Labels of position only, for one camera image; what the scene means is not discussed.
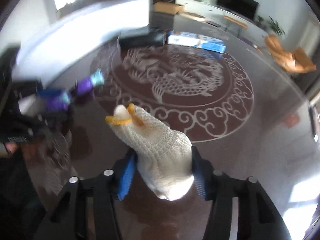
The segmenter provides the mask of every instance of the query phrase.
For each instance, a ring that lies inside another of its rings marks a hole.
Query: black television
[[[259,4],[254,0],[217,0],[217,5],[254,20]]]

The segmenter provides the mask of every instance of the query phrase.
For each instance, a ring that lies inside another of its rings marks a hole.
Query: blue gripper pad
[[[118,181],[117,196],[119,200],[123,200],[128,194],[133,179],[133,175],[136,171],[136,153],[133,149],[129,149],[126,157],[126,164],[122,167],[122,174]]]
[[[212,195],[213,187],[213,167],[208,160],[202,159],[198,149],[195,146],[192,149],[192,172],[194,176],[194,184],[198,191],[198,195],[205,200],[209,200]]]
[[[63,90],[61,89],[43,89],[38,92],[38,96],[41,98],[54,98],[61,95]]]

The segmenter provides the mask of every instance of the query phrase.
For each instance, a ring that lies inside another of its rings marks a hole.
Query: white cabinet
[[[208,21],[212,21],[221,25],[223,29],[228,23],[228,21],[223,18],[224,16],[229,16],[239,22],[246,24],[248,28],[241,31],[241,36],[253,41],[257,45],[262,46],[264,44],[264,36],[268,35],[268,33],[260,29],[252,22],[249,22],[233,13],[230,13],[213,5],[191,0],[176,0],[176,3],[183,4],[185,6],[185,11],[187,12],[205,16]],[[236,24],[231,24],[230,27],[228,27],[228,29],[230,29],[230,31],[232,31],[233,33],[237,33],[239,28],[240,26],[237,26]]]

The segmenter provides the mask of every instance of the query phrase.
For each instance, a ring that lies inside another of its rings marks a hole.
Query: metal screw
[[[105,175],[105,176],[111,176],[112,174],[113,174],[113,170],[105,170],[103,172],[103,175]]]
[[[221,176],[223,174],[222,170],[214,170],[213,174],[216,176]]]
[[[247,180],[250,181],[251,183],[258,182],[258,180],[255,177],[249,177],[249,178],[247,178]]]
[[[70,179],[69,179],[69,182],[70,183],[76,183],[78,181],[78,177],[71,177]]]

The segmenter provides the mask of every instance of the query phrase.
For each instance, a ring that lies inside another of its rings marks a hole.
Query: orange armchair
[[[285,51],[275,34],[266,36],[265,44],[275,62],[289,72],[307,73],[316,70],[316,65],[308,58],[303,49],[298,48],[294,53]]]

